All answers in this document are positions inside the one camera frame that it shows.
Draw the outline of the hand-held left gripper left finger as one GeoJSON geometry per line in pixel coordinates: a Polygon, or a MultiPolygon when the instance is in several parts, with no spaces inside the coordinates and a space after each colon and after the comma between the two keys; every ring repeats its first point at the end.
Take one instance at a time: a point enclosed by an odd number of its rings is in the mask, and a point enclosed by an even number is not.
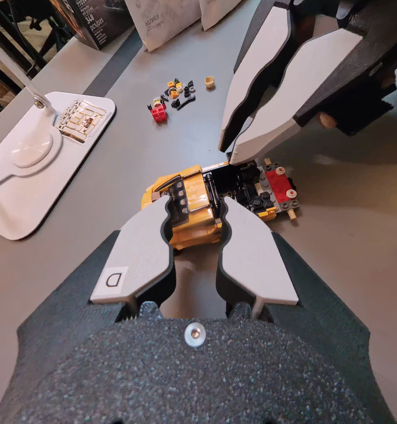
{"type": "Polygon", "coordinates": [[[135,315],[142,303],[161,306],[173,294],[176,273],[170,240],[173,229],[162,195],[121,228],[90,296],[93,304],[125,303],[135,315]]]}

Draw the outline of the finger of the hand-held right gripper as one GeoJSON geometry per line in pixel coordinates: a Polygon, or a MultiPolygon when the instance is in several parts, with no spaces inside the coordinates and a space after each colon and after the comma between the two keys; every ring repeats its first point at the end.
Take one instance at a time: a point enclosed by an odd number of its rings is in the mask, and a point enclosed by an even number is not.
{"type": "Polygon", "coordinates": [[[236,138],[229,163],[254,160],[298,133],[301,127],[294,116],[362,38],[341,28],[305,42],[273,97],[236,138]]]}
{"type": "Polygon", "coordinates": [[[292,5],[258,5],[240,48],[228,89],[218,149],[226,152],[264,92],[280,82],[297,49],[292,5]]]}

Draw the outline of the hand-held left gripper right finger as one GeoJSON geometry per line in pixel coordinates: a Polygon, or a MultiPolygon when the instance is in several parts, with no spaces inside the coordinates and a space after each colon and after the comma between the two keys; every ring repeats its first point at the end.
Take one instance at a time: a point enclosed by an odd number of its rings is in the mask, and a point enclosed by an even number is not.
{"type": "Polygon", "coordinates": [[[267,224],[231,197],[222,199],[220,218],[216,289],[227,314],[240,302],[251,307],[253,318],[266,304],[296,306],[298,295],[267,224]]]}

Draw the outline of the yellow lego car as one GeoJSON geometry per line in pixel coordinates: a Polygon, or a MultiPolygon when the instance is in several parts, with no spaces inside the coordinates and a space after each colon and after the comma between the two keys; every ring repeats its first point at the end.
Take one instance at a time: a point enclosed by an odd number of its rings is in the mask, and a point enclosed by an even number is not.
{"type": "Polygon", "coordinates": [[[269,158],[263,166],[255,161],[233,166],[226,161],[161,176],[146,189],[141,209],[162,195],[173,198],[170,244],[175,252],[220,241],[224,198],[238,202],[263,222],[280,214],[295,220],[295,210],[300,207],[290,172],[269,158]]]}

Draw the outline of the pile of small lego pieces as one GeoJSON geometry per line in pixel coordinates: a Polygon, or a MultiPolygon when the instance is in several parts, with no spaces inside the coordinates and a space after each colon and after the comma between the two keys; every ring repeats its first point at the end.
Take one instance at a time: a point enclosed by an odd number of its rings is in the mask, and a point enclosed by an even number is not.
{"type": "Polygon", "coordinates": [[[194,81],[182,83],[178,78],[167,83],[167,89],[162,96],[162,102],[171,101],[171,107],[177,111],[185,108],[185,106],[195,102],[196,88],[194,81]]]}

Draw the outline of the red lego minifigure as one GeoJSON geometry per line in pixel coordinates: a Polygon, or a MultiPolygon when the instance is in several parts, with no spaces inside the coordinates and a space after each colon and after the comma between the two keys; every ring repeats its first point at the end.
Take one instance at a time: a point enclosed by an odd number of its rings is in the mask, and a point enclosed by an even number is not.
{"type": "Polygon", "coordinates": [[[168,114],[166,112],[168,98],[165,95],[161,95],[158,98],[153,99],[153,104],[148,104],[147,108],[151,112],[154,121],[158,124],[166,122],[168,120],[168,114]]]}

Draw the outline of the black lego set box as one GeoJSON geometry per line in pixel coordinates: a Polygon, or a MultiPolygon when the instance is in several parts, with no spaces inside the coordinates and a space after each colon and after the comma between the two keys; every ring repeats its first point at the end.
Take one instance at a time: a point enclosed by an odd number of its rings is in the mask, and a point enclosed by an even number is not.
{"type": "Polygon", "coordinates": [[[51,0],[83,44],[102,50],[134,26],[124,0],[51,0]]]}

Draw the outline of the person's right hand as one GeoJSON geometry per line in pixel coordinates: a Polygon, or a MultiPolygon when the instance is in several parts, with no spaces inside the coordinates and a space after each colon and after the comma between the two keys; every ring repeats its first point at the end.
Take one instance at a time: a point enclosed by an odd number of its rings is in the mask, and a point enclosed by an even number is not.
{"type": "Polygon", "coordinates": [[[396,91],[396,76],[362,84],[324,105],[316,117],[326,129],[337,128],[353,136],[394,109],[384,98],[396,91]]]}

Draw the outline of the white book stand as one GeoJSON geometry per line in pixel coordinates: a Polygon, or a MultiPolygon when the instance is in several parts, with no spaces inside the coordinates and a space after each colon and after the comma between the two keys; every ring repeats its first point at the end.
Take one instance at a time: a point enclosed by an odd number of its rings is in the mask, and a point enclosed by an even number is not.
{"type": "Polygon", "coordinates": [[[105,97],[42,93],[0,47],[0,60],[25,85],[33,105],[0,142],[0,236],[21,240],[45,220],[116,114],[105,97]],[[78,144],[54,127],[70,104],[86,100],[108,115],[91,140],[78,144]]]}

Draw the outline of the sticker sheet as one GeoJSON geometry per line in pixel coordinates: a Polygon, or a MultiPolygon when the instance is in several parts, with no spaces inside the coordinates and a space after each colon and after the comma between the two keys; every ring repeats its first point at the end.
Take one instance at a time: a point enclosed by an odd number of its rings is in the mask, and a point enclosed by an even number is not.
{"type": "Polygon", "coordinates": [[[77,100],[59,114],[54,127],[62,136],[83,145],[97,133],[107,115],[106,109],[86,100],[77,100]]]}

